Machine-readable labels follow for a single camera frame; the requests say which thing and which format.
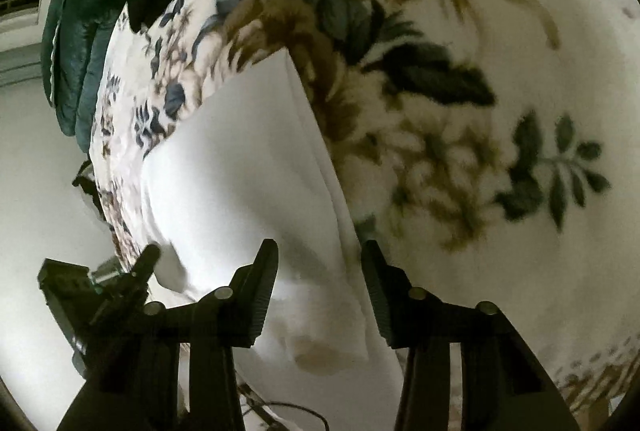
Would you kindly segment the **white small garment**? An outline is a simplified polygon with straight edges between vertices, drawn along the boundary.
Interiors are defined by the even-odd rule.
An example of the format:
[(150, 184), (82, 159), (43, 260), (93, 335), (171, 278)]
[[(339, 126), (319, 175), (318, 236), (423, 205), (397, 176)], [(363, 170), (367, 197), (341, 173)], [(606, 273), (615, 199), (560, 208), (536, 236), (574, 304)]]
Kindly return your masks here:
[(163, 248), (158, 298), (196, 301), (252, 262), (279, 269), (241, 378), (300, 429), (389, 430), (402, 373), (378, 333), (360, 245), (290, 54), (230, 78), (144, 159), (142, 212)]

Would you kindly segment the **dark green folded quilt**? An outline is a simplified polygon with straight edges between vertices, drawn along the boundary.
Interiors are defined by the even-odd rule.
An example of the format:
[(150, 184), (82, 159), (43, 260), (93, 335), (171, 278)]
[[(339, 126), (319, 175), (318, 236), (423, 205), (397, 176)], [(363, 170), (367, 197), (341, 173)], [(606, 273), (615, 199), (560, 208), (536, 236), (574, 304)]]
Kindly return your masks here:
[(40, 64), (58, 126), (87, 154), (106, 50), (126, 0), (51, 0)]

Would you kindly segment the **floral bed blanket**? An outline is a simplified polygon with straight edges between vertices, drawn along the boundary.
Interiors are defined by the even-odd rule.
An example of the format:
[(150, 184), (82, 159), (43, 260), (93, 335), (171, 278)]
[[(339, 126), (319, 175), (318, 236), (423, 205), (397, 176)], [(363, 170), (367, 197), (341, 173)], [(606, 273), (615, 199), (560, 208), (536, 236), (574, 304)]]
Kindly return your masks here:
[(639, 369), (638, 0), (172, 0), (108, 44), (89, 155), (126, 266), (144, 159), (290, 54), (358, 241), (495, 302), (574, 414)]

